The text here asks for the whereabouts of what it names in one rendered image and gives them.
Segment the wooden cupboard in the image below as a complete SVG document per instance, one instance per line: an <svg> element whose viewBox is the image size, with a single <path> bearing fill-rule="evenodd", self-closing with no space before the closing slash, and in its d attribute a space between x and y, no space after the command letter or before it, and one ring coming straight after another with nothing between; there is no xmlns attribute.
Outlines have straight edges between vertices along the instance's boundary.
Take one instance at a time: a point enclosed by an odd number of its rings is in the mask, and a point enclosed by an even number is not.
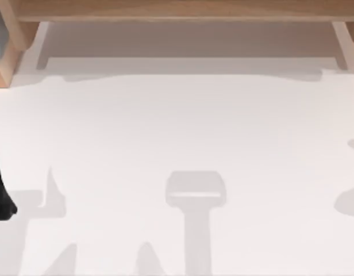
<svg viewBox="0 0 354 276"><path fill-rule="evenodd" d="M354 43L354 0L0 0L0 16L8 31L0 88L46 21L344 22Z"/></svg>

